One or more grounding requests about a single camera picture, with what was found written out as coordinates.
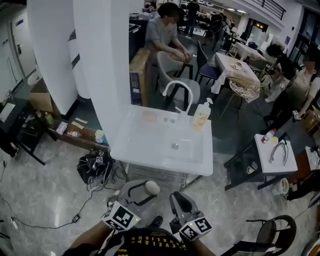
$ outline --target gray t-shirt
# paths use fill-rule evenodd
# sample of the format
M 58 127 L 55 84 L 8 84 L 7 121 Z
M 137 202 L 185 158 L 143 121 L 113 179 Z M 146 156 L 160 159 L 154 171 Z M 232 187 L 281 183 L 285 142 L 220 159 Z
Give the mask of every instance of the gray t-shirt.
M 153 42 L 168 45 L 174 38 L 177 38 L 177 24 L 165 26 L 161 17 L 153 18 L 148 22 L 145 33 L 146 47 L 153 47 Z

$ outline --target black table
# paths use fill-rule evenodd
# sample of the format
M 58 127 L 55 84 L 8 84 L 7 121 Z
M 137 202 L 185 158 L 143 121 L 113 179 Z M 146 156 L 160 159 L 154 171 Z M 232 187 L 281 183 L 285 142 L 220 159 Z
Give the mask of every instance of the black table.
M 0 121 L 0 128 L 10 137 L 11 142 L 16 146 L 22 148 L 35 160 L 37 160 L 43 166 L 45 163 L 34 155 L 34 151 L 44 133 L 56 141 L 56 137 L 53 135 L 47 126 L 37 116 L 35 109 L 27 99 L 14 98 L 8 101 L 15 105 L 5 122 Z M 23 127 L 26 119 L 32 115 L 35 122 L 34 134 L 28 133 L 27 128 Z
M 287 137 L 287 133 L 284 133 L 279 137 L 279 142 Z M 255 171 L 250 174 L 247 173 L 248 166 L 252 166 L 255 162 Z M 268 172 L 262 171 L 261 161 L 255 139 L 253 139 L 248 145 L 233 156 L 230 160 L 224 163 L 228 176 L 230 177 L 230 184 L 226 185 L 224 190 L 230 190 L 245 182 L 262 182 L 257 186 L 258 190 L 266 188 L 271 184 L 281 181 L 281 179 L 291 175 L 293 172 Z M 268 180 L 266 176 L 272 176 L 273 178 Z

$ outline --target cardboard box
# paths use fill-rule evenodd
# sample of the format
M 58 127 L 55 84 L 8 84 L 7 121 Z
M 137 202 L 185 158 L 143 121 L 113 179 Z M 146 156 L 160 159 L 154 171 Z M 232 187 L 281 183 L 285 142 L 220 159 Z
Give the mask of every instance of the cardboard box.
M 39 80 L 39 82 L 37 82 L 30 91 L 29 101 L 31 102 L 35 110 L 50 112 L 55 116 L 60 116 L 60 112 L 55 102 L 51 98 L 51 95 L 43 78 Z
M 147 107 L 152 86 L 150 50 L 141 48 L 129 65 L 133 105 Z
M 303 117 L 303 126 L 311 135 L 317 131 L 319 122 L 320 111 L 318 109 L 309 109 Z

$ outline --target plastic bottle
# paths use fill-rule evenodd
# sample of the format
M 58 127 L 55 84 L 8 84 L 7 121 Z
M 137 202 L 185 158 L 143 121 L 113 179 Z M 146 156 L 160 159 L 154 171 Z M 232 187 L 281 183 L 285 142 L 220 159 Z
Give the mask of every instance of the plastic bottle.
M 52 115 L 48 112 L 45 112 L 45 120 L 48 122 L 49 125 L 53 125 L 53 123 L 55 122 Z
M 277 129 L 268 131 L 267 134 L 262 137 L 261 142 L 265 144 L 268 140 L 270 140 L 275 135 L 276 131 Z
M 213 104 L 211 98 L 206 98 L 206 103 L 199 104 L 194 113 L 191 126 L 197 131 L 201 131 L 207 122 L 208 117 L 210 116 L 211 109 L 209 104 Z

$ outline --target drain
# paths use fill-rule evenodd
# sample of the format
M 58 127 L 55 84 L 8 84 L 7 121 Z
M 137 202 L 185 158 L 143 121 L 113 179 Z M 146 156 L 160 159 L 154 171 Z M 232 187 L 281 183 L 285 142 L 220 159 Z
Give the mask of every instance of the drain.
M 173 150 L 177 150 L 177 149 L 179 148 L 179 145 L 173 143 L 173 144 L 171 145 L 171 148 L 172 148 Z

